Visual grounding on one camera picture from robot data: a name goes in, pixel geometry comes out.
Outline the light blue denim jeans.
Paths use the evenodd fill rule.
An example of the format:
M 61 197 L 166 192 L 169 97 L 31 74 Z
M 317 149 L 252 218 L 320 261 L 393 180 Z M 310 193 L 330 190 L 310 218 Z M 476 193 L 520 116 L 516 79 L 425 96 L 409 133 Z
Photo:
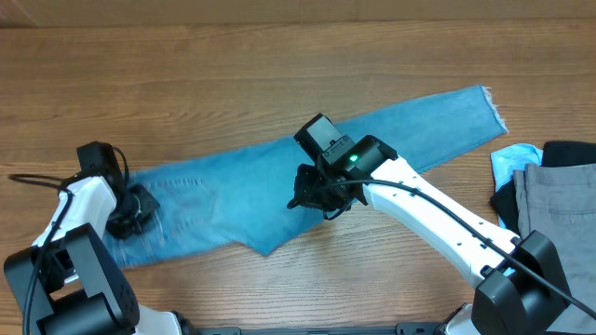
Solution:
M 374 135 L 424 172 L 507 133 L 487 87 L 407 100 L 341 121 L 354 140 Z M 297 168 L 310 158 L 291 137 L 135 171 L 159 209 L 138 235 L 103 242 L 121 268 L 192 256 L 240 243 L 268 255 L 322 221 L 289 209 Z

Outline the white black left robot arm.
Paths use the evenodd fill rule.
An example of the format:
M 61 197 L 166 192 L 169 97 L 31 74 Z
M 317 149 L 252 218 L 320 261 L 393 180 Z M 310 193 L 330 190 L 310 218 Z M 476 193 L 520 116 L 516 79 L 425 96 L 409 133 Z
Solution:
M 140 184 L 129 184 L 122 151 L 93 141 L 77 149 L 79 172 L 61 179 L 11 174 L 12 181 L 56 190 L 57 209 L 32 245 L 7 257 L 4 274 L 25 334 L 194 335 L 176 311 L 139 304 L 102 238 L 141 235 L 158 210 Z

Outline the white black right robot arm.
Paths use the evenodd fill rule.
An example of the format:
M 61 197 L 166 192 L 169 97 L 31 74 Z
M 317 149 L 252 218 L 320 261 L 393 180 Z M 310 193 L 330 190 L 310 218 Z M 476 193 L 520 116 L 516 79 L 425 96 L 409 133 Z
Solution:
M 474 300 L 436 334 L 544 334 L 571 292 L 554 244 L 520 237 L 464 208 L 419 176 L 372 135 L 353 141 L 323 114 L 294 136 L 312 159 L 299 166 L 289 208 L 316 208 L 327 220 L 354 201 L 400 221 L 436 249 L 474 289 Z

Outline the light blue shirt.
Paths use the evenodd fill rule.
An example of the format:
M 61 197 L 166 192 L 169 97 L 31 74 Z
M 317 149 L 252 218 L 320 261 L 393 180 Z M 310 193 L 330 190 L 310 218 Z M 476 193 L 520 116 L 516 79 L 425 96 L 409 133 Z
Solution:
M 490 204 L 500 227 L 519 232 L 514 171 L 524 170 L 526 164 L 540 165 L 542 157 L 543 150 L 529 143 L 513 144 L 491 153 L 495 193 Z

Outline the brown cardboard back panel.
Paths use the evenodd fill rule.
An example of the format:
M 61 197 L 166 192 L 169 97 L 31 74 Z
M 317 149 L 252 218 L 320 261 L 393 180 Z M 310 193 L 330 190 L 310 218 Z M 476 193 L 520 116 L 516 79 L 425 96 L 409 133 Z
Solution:
M 4 27 L 587 19 L 593 0 L 1 0 Z

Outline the grey trousers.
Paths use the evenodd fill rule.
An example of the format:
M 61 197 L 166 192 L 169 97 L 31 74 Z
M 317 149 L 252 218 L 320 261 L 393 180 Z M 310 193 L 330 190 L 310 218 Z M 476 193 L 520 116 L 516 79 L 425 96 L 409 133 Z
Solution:
M 513 175 L 521 236 L 555 245 L 571 295 L 595 308 L 595 166 L 527 164 Z

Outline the black garment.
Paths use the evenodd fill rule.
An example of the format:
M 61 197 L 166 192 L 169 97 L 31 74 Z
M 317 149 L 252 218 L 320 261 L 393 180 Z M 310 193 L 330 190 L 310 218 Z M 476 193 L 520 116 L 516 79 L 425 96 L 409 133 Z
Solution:
M 582 141 L 547 141 L 539 166 L 561 168 L 595 163 L 595 144 Z

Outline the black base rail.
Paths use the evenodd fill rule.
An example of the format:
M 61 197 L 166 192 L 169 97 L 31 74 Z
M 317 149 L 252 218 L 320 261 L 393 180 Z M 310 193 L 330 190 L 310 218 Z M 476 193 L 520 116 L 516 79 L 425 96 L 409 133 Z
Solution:
M 342 328 L 267 328 L 241 329 L 199 328 L 199 335 L 433 335 L 440 325 L 437 322 L 402 322 L 385 327 L 342 327 Z

